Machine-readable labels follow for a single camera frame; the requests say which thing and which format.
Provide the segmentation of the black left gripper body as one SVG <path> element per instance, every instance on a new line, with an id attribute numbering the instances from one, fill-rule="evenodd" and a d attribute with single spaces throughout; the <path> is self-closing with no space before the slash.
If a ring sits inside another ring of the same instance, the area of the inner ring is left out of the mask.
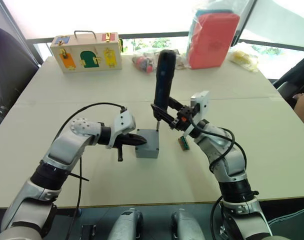
<path id="1" fill-rule="evenodd" d="M 130 134 L 121 134 L 118 135 L 115 139 L 113 147 L 117 149 L 117 161 L 123 161 L 123 145 L 130 145 L 131 135 Z"/>

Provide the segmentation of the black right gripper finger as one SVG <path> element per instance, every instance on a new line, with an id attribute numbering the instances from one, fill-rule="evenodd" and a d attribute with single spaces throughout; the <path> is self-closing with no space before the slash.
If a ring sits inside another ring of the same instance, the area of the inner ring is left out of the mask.
<path id="1" fill-rule="evenodd" d="M 160 108 L 155 104 L 151 104 L 153 110 L 153 116 L 156 118 L 157 121 L 165 121 L 171 128 L 176 127 L 175 119 L 170 116 L 166 110 Z"/>
<path id="2" fill-rule="evenodd" d="M 168 98 L 168 107 L 170 107 L 171 109 L 176 110 L 177 112 L 180 112 L 182 110 L 182 108 L 184 107 L 184 105 L 181 104 L 176 99 L 174 99 L 172 97 L 169 97 Z"/>

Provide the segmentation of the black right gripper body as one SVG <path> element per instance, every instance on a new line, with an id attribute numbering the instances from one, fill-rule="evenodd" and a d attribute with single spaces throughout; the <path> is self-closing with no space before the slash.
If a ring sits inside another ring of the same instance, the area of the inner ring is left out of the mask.
<path id="1" fill-rule="evenodd" d="M 170 108 L 177 110 L 176 118 L 169 124 L 171 129 L 178 131 L 185 131 L 190 125 L 190 117 L 194 117 L 200 112 L 200 104 L 190 107 L 182 104 L 172 104 Z"/>

